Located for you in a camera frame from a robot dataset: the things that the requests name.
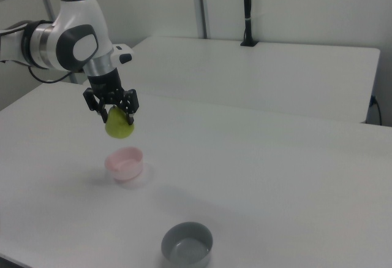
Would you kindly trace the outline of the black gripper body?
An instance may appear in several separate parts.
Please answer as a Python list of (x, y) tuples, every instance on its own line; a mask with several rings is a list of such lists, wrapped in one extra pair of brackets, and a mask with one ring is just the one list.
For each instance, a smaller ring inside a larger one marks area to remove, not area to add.
[(118, 105), (123, 97), (123, 88), (117, 69), (105, 75), (88, 76), (93, 94), (105, 104)]

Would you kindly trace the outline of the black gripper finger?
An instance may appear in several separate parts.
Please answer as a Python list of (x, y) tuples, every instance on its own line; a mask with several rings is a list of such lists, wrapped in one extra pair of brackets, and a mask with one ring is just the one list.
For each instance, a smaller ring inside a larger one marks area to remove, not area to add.
[(85, 91), (83, 92), (83, 97), (87, 103), (89, 110), (95, 111), (98, 115), (101, 116), (102, 121), (106, 123), (108, 119), (108, 113), (105, 108), (104, 101), (97, 101), (92, 88), (85, 89)]
[(115, 107), (125, 124), (134, 123), (134, 115), (139, 108), (137, 92), (134, 89), (116, 90), (110, 97), (110, 104)]

